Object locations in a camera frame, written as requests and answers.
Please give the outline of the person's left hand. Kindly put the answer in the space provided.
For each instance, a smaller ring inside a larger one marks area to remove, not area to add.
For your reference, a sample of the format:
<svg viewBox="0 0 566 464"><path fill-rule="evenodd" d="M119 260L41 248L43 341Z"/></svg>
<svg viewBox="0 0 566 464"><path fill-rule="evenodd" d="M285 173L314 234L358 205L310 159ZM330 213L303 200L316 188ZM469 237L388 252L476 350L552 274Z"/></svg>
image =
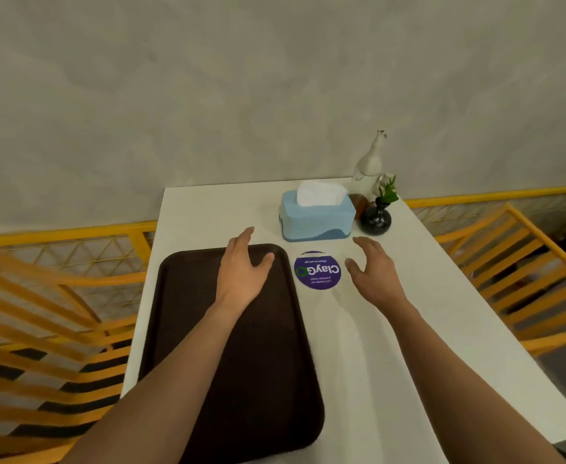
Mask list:
<svg viewBox="0 0 566 464"><path fill-rule="evenodd" d="M267 278L261 278L249 257L249 242L255 228L247 227L229 240L220 261L213 308L239 317L260 294Z"/></svg>

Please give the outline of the person's right hand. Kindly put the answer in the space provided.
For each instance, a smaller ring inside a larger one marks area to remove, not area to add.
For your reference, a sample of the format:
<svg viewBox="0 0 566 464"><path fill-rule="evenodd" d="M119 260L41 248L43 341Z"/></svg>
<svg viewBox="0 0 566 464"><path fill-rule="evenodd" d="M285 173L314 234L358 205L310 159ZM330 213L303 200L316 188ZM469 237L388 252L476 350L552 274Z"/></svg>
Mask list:
<svg viewBox="0 0 566 464"><path fill-rule="evenodd" d="M361 280L352 281L360 295L384 316L411 306L395 269L382 245L365 236L352 241L362 249L366 263Z"/></svg>

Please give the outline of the person's left forearm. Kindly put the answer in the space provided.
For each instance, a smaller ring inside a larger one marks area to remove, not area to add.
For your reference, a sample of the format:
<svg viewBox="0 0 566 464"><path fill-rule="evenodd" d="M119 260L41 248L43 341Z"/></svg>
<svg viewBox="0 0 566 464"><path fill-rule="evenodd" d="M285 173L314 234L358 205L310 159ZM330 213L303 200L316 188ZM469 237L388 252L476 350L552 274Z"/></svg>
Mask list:
<svg viewBox="0 0 566 464"><path fill-rule="evenodd" d="M248 297L217 299L59 464L178 464Z"/></svg>

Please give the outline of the person's right forearm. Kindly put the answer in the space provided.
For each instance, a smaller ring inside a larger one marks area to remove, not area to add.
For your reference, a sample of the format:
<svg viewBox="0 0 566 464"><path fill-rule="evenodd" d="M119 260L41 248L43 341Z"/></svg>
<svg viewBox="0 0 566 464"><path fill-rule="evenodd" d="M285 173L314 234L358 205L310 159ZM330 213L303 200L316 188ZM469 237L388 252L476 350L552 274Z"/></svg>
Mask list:
<svg viewBox="0 0 566 464"><path fill-rule="evenodd" d="M557 449L470 368L407 299L372 302L394 330L450 464L566 464Z"/></svg>

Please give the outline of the round purple sticker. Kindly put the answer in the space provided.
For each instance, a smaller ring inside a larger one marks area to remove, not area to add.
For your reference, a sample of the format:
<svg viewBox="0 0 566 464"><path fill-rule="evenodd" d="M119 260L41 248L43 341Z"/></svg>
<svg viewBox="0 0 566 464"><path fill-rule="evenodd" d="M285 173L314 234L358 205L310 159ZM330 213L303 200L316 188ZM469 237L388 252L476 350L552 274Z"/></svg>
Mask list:
<svg viewBox="0 0 566 464"><path fill-rule="evenodd" d="M328 253L318 250L309 250L296 257L293 269L301 284L316 290L335 287L342 276L339 262Z"/></svg>

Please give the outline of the black round vase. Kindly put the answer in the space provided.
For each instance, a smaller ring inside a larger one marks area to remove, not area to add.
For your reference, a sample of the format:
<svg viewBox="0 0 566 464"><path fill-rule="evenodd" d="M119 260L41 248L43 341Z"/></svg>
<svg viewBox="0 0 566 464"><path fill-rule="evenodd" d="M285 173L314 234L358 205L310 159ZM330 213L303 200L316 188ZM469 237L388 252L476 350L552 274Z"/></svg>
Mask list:
<svg viewBox="0 0 566 464"><path fill-rule="evenodd" d="M369 236L380 236L386 233L392 225L392 216L388 211L390 203L381 197L369 203L359 217L360 229Z"/></svg>

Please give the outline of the blue tissue box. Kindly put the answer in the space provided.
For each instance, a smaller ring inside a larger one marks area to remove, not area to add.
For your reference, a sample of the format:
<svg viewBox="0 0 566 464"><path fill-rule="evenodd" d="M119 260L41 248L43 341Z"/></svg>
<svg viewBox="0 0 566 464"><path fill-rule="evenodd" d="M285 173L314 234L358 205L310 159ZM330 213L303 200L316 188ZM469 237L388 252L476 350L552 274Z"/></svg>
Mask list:
<svg viewBox="0 0 566 464"><path fill-rule="evenodd" d="M279 206L279 224L282 237L287 242L324 241L346 239L356 216L356 210L348 195L338 205L297 205L296 190L282 195Z"/></svg>

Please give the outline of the brown wooden block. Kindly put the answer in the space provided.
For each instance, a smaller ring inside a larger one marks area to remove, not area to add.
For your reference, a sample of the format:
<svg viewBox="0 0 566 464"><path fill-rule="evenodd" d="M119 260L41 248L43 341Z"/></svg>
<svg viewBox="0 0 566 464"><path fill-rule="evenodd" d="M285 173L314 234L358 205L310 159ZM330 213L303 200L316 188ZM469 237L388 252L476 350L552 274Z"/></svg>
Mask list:
<svg viewBox="0 0 566 464"><path fill-rule="evenodd" d="M350 201L352 202L355 209L354 220L359 220L364 210L367 208L370 201L365 197L364 194L348 194Z"/></svg>

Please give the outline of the white tissue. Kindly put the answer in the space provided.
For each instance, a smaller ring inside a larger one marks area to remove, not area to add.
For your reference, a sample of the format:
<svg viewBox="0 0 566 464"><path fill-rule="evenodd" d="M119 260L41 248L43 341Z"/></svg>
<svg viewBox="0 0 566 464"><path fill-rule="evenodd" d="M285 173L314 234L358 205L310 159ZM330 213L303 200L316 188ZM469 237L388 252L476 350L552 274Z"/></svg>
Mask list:
<svg viewBox="0 0 566 464"><path fill-rule="evenodd" d="M322 180L304 180L296 193L299 207L333 207L340 205L347 196L347 189Z"/></svg>

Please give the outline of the small green plant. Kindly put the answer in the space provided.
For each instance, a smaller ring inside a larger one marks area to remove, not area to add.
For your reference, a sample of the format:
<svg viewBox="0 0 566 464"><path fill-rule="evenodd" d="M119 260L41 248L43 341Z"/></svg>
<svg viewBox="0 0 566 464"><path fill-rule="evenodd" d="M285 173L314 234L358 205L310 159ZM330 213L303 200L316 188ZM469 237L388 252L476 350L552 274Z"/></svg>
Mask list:
<svg viewBox="0 0 566 464"><path fill-rule="evenodd" d="M398 200L399 195L396 191L396 175L383 176L383 179L378 183L378 198L376 203L388 207Z"/></svg>

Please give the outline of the dark brown plastic tray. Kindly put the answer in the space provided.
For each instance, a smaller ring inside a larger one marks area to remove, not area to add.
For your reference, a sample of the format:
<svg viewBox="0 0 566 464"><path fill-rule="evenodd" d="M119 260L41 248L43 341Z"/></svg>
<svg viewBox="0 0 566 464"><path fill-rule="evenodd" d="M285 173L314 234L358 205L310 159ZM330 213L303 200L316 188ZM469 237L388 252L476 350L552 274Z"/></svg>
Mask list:
<svg viewBox="0 0 566 464"><path fill-rule="evenodd" d="M141 359L141 380L189 334L216 295L225 249L176 252L160 265ZM239 464L314 443L325 422L294 276L275 244L248 247L274 263L232 330L179 464Z"/></svg>

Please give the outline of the white animal figurine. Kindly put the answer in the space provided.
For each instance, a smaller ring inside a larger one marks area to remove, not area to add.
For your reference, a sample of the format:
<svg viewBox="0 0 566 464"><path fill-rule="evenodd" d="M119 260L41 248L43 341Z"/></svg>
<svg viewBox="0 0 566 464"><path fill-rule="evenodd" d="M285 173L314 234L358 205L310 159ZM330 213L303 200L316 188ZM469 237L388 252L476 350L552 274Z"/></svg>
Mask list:
<svg viewBox="0 0 566 464"><path fill-rule="evenodd" d="M378 130L371 147L358 161L349 185L349 194L359 194L366 198L379 196L380 186L395 177L394 172L386 170L381 159L381 152L385 147L387 133Z"/></svg>

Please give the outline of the yellow slatted chair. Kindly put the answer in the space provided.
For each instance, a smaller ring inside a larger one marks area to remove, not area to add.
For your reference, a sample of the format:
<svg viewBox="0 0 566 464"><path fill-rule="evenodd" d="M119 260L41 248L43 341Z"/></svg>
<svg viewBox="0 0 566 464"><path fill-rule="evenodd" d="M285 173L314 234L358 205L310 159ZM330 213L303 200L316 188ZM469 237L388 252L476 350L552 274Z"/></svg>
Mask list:
<svg viewBox="0 0 566 464"><path fill-rule="evenodd" d="M0 251L0 464L58 463L118 402L145 278Z"/></svg>
<svg viewBox="0 0 566 464"><path fill-rule="evenodd" d="M566 347L566 251L516 207L435 239L528 353Z"/></svg>

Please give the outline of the yellow lattice railing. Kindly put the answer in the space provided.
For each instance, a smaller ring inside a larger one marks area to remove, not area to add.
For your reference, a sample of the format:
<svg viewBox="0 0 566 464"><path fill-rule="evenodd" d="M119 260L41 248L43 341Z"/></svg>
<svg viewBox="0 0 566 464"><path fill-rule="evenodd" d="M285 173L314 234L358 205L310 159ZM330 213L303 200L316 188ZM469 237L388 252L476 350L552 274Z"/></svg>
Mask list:
<svg viewBox="0 0 566 464"><path fill-rule="evenodd" d="M488 215L491 215L506 203L525 206L548 200L552 201L551 206L553 208L562 211L562 208L566 208L566 204L558 203L558 201L563 198L566 198L566 187L407 199L404 202L424 224L461 220L464 221L464 225L469 225L472 221L488 217ZM1 234L0 250L23 249L27 247L45 248L54 244L80 244L86 241L112 239L115 237L129 239L132 234L140 234L141 236L137 239L137 248L133 249L133 252L137 254L144 249L148 235L155 232L156 225L156 221L152 220L118 225Z"/></svg>

